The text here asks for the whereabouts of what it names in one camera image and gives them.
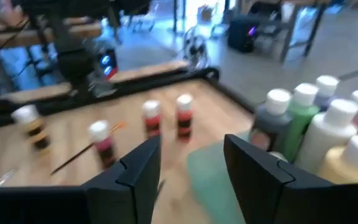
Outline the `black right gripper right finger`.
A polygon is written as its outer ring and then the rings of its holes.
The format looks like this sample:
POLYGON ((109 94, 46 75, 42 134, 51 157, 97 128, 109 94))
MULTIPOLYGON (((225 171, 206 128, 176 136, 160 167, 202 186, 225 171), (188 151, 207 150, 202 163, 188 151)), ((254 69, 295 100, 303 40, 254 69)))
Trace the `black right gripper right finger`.
POLYGON ((233 134, 224 158, 246 223, 358 223, 358 185, 324 180, 233 134))

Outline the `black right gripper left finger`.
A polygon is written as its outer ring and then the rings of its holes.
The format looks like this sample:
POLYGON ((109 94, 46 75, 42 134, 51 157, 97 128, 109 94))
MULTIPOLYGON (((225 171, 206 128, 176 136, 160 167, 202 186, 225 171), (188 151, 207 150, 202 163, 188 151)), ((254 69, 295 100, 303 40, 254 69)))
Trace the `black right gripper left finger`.
POLYGON ((90 223, 150 223, 158 194, 161 140, 154 136, 84 183, 90 223))

